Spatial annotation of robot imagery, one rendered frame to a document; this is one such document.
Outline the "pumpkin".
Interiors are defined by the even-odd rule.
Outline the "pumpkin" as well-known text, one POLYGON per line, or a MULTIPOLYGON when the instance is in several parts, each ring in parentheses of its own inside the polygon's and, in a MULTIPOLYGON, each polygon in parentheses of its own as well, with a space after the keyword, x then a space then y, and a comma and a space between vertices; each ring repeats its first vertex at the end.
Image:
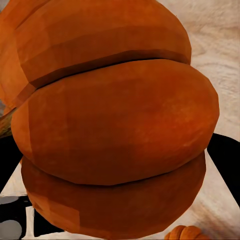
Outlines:
POLYGON ((219 96, 156 0, 10 0, 0 139, 51 225, 105 240, 163 232, 193 204, 219 96))
POLYGON ((165 235, 163 240, 211 240, 206 234, 194 225, 178 225, 165 235))

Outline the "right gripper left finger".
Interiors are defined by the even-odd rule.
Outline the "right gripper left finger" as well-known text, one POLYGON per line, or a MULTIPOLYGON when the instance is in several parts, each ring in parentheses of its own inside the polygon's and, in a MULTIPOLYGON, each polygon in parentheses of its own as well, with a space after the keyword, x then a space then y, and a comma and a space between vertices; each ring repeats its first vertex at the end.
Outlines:
POLYGON ((12 135, 0 139, 0 193, 20 163, 20 152, 12 135))

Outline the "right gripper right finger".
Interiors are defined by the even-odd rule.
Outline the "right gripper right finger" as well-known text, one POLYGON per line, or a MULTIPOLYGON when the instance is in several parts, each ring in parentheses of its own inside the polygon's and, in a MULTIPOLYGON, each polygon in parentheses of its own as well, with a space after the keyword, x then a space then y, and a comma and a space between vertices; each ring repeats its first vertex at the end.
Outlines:
POLYGON ((213 133, 207 151, 240 207, 240 142, 213 133))

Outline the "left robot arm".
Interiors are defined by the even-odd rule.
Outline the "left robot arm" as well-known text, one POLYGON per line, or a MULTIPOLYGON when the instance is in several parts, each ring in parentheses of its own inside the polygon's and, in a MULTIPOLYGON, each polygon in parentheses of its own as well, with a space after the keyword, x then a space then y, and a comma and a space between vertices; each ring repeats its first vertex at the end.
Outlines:
MULTIPOLYGON (((21 240, 26 235, 26 207, 32 207, 29 196, 7 195, 0 197, 0 240, 21 240)), ((34 209, 34 237, 59 232, 34 209)))

